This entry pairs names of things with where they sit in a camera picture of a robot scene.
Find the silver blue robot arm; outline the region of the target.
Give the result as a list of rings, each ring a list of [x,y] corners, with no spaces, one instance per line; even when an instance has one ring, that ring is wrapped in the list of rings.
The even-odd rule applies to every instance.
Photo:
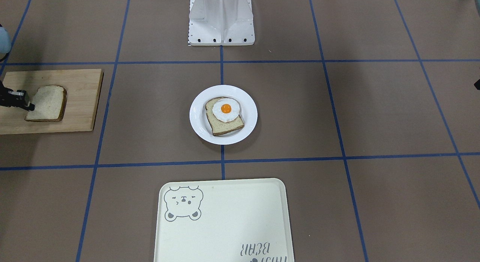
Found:
[[[2,58],[0,61],[4,61],[10,54],[12,45],[10,35],[7,30],[0,26],[0,53]],[[27,111],[33,111],[35,105],[29,101],[29,95],[25,90],[9,89],[4,86],[3,82],[0,82],[0,105],[3,107],[16,107]]]

